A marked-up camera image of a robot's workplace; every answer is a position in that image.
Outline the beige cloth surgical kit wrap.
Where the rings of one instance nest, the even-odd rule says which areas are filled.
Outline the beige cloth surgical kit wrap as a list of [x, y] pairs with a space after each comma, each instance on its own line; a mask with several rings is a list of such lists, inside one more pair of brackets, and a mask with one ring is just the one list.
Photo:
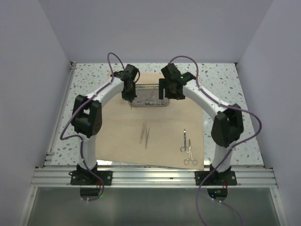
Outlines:
[[[203, 110], [189, 98], [170, 100], [164, 107], [132, 107], [117, 94], [102, 108], [103, 124], [96, 136], [97, 160], [203, 170]], [[147, 148], [143, 122], [150, 128]], [[198, 164], [184, 164], [183, 130]]]

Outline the steel surgical scissors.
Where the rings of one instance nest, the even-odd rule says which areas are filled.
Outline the steel surgical scissors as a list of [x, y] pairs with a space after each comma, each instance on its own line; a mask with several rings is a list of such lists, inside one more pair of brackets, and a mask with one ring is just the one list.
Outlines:
[[188, 146], [188, 140], [187, 140], [187, 133], [186, 133], [186, 129], [183, 130], [183, 146], [180, 148], [180, 151], [183, 153], [183, 152], [186, 152], [188, 153], [189, 152], [189, 146]]

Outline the steel hemostat forceps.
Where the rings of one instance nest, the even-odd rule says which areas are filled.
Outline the steel hemostat forceps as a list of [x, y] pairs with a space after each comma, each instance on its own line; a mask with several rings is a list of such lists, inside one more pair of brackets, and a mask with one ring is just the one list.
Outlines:
[[188, 145], [188, 158], [184, 160], [184, 164], [185, 165], [189, 165], [189, 163], [192, 163], [194, 166], [196, 166], [198, 164], [197, 160], [195, 160], [192, 157], [192, 149], [191, 149], [191, 141], [189, 139], [189, 145]]

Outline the steel ring-handled forceps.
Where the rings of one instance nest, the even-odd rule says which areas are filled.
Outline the steel ring-handled forceps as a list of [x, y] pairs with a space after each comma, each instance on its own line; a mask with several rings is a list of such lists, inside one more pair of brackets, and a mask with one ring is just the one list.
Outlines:
[[146, 99], [144, 101], [145, 105], [153, 105], [154, 104], [154, 102], [152, 100], [154, 91], [155, 91], [155, 88], [151, 88], [146, 91]]

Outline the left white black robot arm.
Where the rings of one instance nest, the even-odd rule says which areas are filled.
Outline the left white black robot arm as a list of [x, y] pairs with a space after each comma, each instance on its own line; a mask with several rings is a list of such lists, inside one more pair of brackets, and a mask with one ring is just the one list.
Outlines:
[[80, 138], [80, 156], [76, 170], [69, 173], [72, 185], [103, 185], [97, 172], [96, 135], [102, 127], [102, 108], [117, 94], [132, 102], [136, 98], [135, 78], [139, 69], [127, 64], [114, 72], [111, 80], [94, 92], [75, 98], [71, 125]]

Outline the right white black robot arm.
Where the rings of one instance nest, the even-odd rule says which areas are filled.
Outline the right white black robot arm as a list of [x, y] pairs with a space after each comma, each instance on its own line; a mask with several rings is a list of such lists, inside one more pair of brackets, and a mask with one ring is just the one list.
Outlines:
[[234, 145], [244, 131], [240, 106], [219, 100], [199, 83], [198, 76], [189, 72], [181, 73], [173, 63], [163, 67], [161, 72], [164, 77], [159, 79], [160, 99], [189, 98], [213, 120], [211, 138], [215, 142], [215, 153], [206, 180], [210, 179], [213, 184], [220, 185], [231, 169]]

